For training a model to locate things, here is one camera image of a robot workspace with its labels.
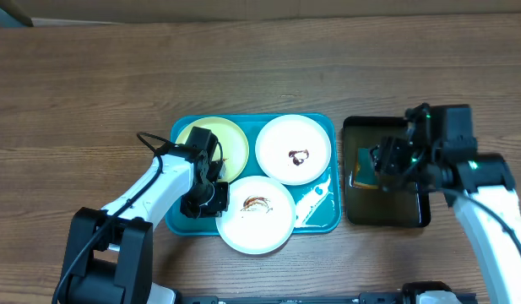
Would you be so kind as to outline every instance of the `plate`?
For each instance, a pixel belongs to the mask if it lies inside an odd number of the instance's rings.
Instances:
[[[266,176],[248,176],[230,185],[228,211],[215,219],[222,239],[247,254],[271,252],[290,237],[296,204],[288,189]]]
[[[185,144],[193,127],[207,128],[211,130],[223,148],[226,172],[219,182],[232,182],[242,173],[249,158],[249,142],[245,133],[228,119],[221,117],[205,117],[191,122],[186,126],[176,139],[176,144]],[[219,160],[219,148],[211,160]]]
[[[285,185],[303,185],[326,170],[331,144],[326,131],[311,118],[284,115],[262,128],[255,153],[267,176]]]

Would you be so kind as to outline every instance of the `wooden table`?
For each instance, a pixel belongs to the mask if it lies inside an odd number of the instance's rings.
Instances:
[[[151,162],[137,131],[258,112],[321,112],[340,129],[350,115],[401,116],[422,102],[471,104],[480,150],[504,155],[521,198],[521,14],[0,30],[0,302],[50,301],[73,214],[111,202]],[[431,212],[424,230],[344,217],[266,258],[161,224],[154,281],[237,297],[442,280],[488,301],[440,195]]]

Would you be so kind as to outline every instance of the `wood grain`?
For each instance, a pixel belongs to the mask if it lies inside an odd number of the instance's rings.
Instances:
[[[0,302],[48,303],[68,225],[146,170],[134,134],[192,114],[396,115],[469,103],[521,198],[521,14],[0,30]],[[342,155],[338,134],[339,161]],[[486,289],[433,195],[424,230],[351,225],[266,258],[155,232],[154,281],[185,295],[335,296],[442,280]]]

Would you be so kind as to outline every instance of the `food residue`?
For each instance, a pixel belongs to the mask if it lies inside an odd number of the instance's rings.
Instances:
[[[288,157],[291,157],[292,158],[292,162],[294,163],[294,165],[296,166],[299,166],[301,164],[303,164],[303,162],[309,158],[309,151],[304,149],[304,150],[299,150],[299,151],[290,151],[288,152]]]
[[[269,199],[263,197],[248,197],[245,202],[243,202],[243,209],[241,211],[258,211],[261,209],[265,209],[266,213],[273,208],[269,207]]]

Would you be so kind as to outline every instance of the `green led light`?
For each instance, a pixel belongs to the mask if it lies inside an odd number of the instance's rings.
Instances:
[[[476,162],[473,160],[469,161],[469,166],[470,166],[470,169],[472,169],[472,170],[476,170],[479,167],[478,164],[476,164]]]

